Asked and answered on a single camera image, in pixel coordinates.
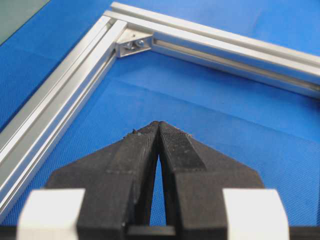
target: blue textured surface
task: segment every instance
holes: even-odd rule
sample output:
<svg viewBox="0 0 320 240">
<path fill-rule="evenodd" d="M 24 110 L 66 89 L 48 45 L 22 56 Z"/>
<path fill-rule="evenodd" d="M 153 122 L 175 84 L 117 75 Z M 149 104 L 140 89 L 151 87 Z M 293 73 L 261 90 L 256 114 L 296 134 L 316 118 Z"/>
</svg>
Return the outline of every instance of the blue textured surface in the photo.
<svg viewBox="0 0 320 240">
<path fill-rule="evenodd" d="M 320 55 L 317 0 L 119 2 Z M 110 3 L 51 0 L 0 47 L 2 126 Z M 30 190 L 54 169 L 153 120 L 256 169 L 279 191 L 291 225 L 318 224 L 320 102 L 153 52 L 115 63 L 3 224 L 16 224 Z M 152 225 L 164 224 L 163 210 L 155 194 Z"/>
</svg>

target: aluminum frame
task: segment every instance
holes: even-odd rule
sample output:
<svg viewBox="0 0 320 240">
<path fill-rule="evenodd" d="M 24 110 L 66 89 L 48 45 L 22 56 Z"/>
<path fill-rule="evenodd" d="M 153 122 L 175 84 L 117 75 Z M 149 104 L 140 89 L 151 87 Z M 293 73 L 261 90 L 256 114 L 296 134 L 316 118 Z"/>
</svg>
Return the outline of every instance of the aluminum frame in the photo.
<svg viewBox="0 0 320 240">
<path fill-rule="evenodd" d="M 148 36 L 147 50 L 320 99 L 318 56 L 117 2 L 111 8 L 0 133 L 0 222 L 115 62 L 126 30 Z"/>
</svg>

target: black plastic part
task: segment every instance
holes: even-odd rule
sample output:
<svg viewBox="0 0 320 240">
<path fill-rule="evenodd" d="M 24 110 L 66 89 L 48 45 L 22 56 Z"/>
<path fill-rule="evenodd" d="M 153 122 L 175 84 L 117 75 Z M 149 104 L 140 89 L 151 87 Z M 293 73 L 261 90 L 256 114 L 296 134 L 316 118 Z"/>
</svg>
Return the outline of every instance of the black plastic part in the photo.
<svg viewBox="0 0 320 240">
<path fill-rule="evenodd" d="M 0 226 L 1 240 L 15 240 L 17 234 L 16 226 Z"/>
<path fill-rule="evenodd" d="M 46 188 L 85 188 L 79 239 L 125 239 L 127 224 L 149 224 L 158 160 L 158 122 L 56 170 Z"/>
<path fill-rule="evenodd" d="M 159 125 L 167 224 L 184 240 L 227 239 L 223 188 L 264 188 L 251 168 L 165 123 Z"/>
<path fill-rule="evenodd" d="M 165 227 L 147 226 L 158 155 Z M 81 240 L 226 240 L 222 189 L 264 185 L 253 169 L 166 122 L 154 121 L 54 171 L 45 187 L 85 188 L 77 222 Z M 294 234 L 301 237 L 305 231 L 297 229 Z"/>
<path fill-rule="evenodd" d="M 320 227 L 318 226 L 291 226 L 290 240 L 320 240 Z"/>
</svg>

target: white plastic piece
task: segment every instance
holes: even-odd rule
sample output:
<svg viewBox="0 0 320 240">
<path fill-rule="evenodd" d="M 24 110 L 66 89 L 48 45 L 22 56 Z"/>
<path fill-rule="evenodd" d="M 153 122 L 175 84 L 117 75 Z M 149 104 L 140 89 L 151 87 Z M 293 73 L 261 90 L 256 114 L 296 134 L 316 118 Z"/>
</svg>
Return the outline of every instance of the white plastic piece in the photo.
<svg viewBox="0 0 320 240">
<path fill-rule="evenodd" d="M 288 218 L 274 189 L 224 188 L 228 240 L 289 240 Z"/>
<path fill-rule="evenodd" d="M 78 240 L 85 189 L 33 190 L 21 212 L 17 240 Z"/>
</svg>

